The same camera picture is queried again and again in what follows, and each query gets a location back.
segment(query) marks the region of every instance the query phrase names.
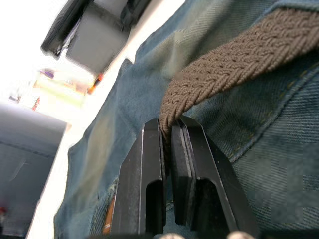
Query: white surface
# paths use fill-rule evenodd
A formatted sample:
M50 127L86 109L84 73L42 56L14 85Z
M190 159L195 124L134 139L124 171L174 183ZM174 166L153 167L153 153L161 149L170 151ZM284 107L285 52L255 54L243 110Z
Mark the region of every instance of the white surface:
M136 28L132 30L127 44L106 72L103 81L96 88L94 94L87 97L83 110L78 113L78 117L75 117L77 120L72 123L71 128L66 130L62 138L45 189L37 206L28 239L53 238L53 217L63 200L65 192L68 169L67 151L69 147L78 142L83 136L84 130L98 113L115 82L124 59L128 58L133 62L139 45L151 33L161 27L183 3L184 0L153 0Z

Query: denim fabric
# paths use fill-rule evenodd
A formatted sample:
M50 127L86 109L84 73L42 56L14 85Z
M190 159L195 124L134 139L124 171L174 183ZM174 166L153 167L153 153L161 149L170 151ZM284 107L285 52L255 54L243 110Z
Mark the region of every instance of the denim fabric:
M143 123L159 116L174 74L277 6L319 10L318 1L187 0L125 60L98 115L69 150L56 238L99 235L120 165ZM191 108L233 162L262 229L314 228L319 220L319 60L316 53ZM166 232L188 237L167 212Z

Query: blue jeans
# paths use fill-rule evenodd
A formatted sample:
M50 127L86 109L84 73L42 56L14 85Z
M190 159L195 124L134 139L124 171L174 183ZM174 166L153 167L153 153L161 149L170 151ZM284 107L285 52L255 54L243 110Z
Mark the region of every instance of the blue jeans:
M187 0L125 60L99 113L69 150L56 238L99 235L120 165L144 122L158 117L176 72L277 7L319 10L313 0ZM186 115L228 156L261 229L313 229L319 220L319 58L316 53L220 93ZM168 193L166 232L173 223Z

